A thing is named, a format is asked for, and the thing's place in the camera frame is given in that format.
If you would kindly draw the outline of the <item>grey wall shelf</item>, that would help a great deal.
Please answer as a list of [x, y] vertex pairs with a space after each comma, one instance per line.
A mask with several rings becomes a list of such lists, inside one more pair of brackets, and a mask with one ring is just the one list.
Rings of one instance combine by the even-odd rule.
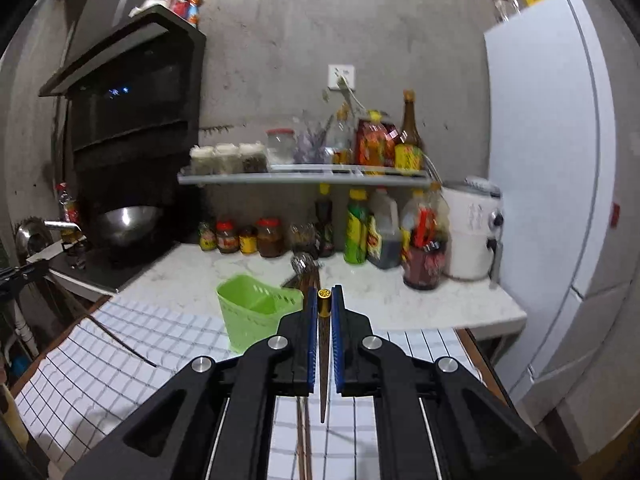
[[178, 172], [183, 185], [329, 183], [353, 186], [428, 185], [434, 177], [428, 171], [355, 165], [273, 165], [265, 172], [242, 174], [194, 174], [190, 167]]

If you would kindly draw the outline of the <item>green yellow-capped bottle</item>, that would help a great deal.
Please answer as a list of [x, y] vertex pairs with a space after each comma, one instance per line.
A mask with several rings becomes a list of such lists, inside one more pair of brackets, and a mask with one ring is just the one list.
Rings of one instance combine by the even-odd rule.
[[352, 188], [347, 204], [344, 260], [349, 264], [364, 263], [367, 257], [369, 209], [364, 188]]

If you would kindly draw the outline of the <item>black range hood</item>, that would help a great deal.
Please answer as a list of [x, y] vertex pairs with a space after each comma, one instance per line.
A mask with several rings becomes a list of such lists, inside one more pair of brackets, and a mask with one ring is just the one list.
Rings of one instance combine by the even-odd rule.
[[[164, 247], [194, 236], [198, 194], [178, 182], [198, 143], [205, 35], [163, 6], [112, 28], [52, 75], [62, 96], [79, 226], [94, 246]], [[160, 210], [154, 230], [124, 247], [96, 234], [107, 211]]]

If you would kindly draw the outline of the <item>tall brown sauce bottle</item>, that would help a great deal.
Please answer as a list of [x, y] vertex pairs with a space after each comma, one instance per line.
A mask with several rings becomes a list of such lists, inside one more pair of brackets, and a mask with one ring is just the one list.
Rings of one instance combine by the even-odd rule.
[[420, 171], [423, 166], [423, 143], [416, 128], [415, 100], [413, 90], [404, 91], [404, 119], [395, 146], [395, 168], [399, 170]]

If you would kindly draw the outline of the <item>white refrigerator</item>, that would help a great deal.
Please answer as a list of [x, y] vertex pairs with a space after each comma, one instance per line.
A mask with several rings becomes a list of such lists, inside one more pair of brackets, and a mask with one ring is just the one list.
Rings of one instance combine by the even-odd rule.
[[489, 29], [485, 46], [500, 283], [526, 314], [496, 370], [514, 401], [564, 396], [625, 295], [600, 268], [616, 170], [608, 69], [584, 0], [542, 0]]

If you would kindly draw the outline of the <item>white checkered table mat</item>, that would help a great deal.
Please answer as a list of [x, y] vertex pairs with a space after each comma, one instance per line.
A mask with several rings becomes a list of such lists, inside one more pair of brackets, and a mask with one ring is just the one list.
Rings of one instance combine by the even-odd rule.
[[[196, 356], [231, 359], [219, 315], [179, 313], [115, 298], [96, 318], [138, 350], [133, 356], [82, 321], [40, 362], [15, 402], [22, 421], [62, 476]], [[329, 393], [309, 399], [311, 466], [316, 479], [377, 479], [373, 401]]]

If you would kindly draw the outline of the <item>white wall socket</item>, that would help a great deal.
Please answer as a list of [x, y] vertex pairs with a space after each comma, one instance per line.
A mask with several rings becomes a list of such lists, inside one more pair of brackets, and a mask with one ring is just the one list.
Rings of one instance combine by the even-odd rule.
[[331, 91], [355, 90], [356, 68], [349, 64], [329, 64], [326, 86]]

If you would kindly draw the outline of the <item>green plastic utensil basket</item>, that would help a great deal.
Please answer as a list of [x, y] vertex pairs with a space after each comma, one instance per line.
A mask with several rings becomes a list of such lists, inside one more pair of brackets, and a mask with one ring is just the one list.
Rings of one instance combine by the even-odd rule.
[[238, 274], [216, 288], [232, 351], [242, 354], [252, 344], [277, 333], [280, 319], [303, 307], [298, 289], [274, 287]]

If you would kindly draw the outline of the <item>white rice cooker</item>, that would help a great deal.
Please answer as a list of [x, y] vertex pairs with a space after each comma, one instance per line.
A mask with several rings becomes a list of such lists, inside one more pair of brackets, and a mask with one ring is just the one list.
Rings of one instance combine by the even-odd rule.
[[449, 181], [442, 188], [448, 205], [446, 275], [458, 281], [499, 281], [504, 215], [500, 188], [480, 177]]

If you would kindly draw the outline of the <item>red-lidded jar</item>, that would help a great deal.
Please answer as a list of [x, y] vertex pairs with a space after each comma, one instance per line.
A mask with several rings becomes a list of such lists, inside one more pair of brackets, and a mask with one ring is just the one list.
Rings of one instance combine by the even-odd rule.
[[257, 221], [257, 249], [262, 258], [277, 258], [285, 252], [282, 222], [276, 217]]

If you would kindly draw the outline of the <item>metal spoon in basket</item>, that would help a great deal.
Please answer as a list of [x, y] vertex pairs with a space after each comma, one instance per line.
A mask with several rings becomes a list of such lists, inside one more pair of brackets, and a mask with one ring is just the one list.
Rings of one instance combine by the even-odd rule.
[[308, 252], [294, 252], [291, 258], [294, 276], [290, 279], [289, 288], [298, 289], [308, 300], [311, 289], [320, 288], [320, 272], [318, 263]]

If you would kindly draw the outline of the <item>steel wok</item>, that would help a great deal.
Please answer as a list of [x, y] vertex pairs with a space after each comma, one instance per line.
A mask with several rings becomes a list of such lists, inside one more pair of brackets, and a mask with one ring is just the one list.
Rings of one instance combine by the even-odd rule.
[[124, 247], [151, 233], [159, 218], [160, 210], [156, 207], [124, 207], [101, 214], [94, 226], [103, 243]]

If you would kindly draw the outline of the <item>dark soy sauce jug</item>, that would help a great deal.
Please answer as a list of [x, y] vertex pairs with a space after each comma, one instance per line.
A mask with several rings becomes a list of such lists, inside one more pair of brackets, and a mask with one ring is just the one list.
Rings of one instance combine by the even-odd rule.
[[402, 238], [398, 206], [385, 188], [377, 188], [369, 200], [367, 259], [379, 269], [400, 265]]

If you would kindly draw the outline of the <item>brown gold-capped chopstick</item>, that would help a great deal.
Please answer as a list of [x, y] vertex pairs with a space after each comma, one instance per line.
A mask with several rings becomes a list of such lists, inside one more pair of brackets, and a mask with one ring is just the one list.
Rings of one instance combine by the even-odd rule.
[[326, 288], [320, 289], [318, 291], [320, 422], [326, 421], [326, 406], [328, 405], [331, 308], [332, 292]]

